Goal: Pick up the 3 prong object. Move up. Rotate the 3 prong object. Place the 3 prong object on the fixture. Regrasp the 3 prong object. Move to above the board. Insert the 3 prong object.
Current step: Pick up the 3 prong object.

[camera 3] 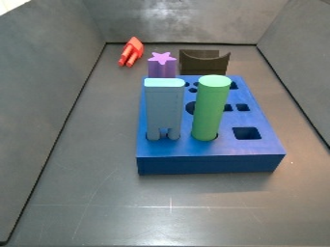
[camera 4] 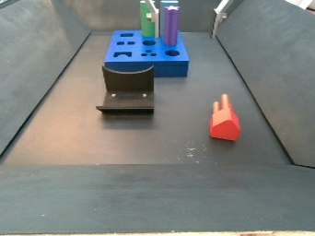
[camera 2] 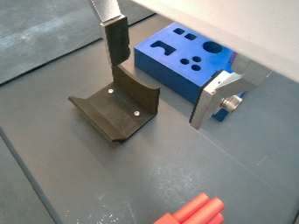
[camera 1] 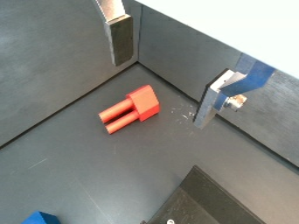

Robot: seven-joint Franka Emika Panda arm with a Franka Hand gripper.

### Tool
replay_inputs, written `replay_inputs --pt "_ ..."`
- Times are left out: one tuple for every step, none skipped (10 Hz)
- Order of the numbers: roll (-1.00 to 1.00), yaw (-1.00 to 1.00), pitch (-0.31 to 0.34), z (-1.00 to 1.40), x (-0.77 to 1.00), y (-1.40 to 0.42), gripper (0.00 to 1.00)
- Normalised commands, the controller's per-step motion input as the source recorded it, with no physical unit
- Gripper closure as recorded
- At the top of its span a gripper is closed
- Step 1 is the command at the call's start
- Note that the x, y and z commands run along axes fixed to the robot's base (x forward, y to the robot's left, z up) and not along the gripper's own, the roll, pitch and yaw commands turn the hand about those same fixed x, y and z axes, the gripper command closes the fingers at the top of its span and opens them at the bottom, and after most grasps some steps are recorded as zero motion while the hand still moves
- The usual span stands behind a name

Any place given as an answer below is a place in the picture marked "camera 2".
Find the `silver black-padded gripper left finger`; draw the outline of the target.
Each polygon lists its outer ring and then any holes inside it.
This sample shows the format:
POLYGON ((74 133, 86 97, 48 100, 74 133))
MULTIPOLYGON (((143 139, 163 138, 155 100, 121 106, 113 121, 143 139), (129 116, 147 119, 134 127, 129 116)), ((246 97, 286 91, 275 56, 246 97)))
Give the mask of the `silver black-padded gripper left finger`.
POLYGON ((113 67, 121 65, 130 57, 129 21, 122 14, 118 0, 89 0, 97 15, 107 54, 113 67))

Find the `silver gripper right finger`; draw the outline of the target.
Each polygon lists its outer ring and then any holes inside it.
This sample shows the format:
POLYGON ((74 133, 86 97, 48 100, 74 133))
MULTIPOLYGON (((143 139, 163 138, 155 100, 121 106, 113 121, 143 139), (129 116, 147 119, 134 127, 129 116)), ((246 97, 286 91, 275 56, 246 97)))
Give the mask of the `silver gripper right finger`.
POLYGON ((198 130, 219 108, 234 111, 242 102, 238 94, 257 88, 270 74, 271 70, 266 66, 238 54, 233 62, 233 72, 218 71, 201 91, 191 113, 191 126, 198 130))

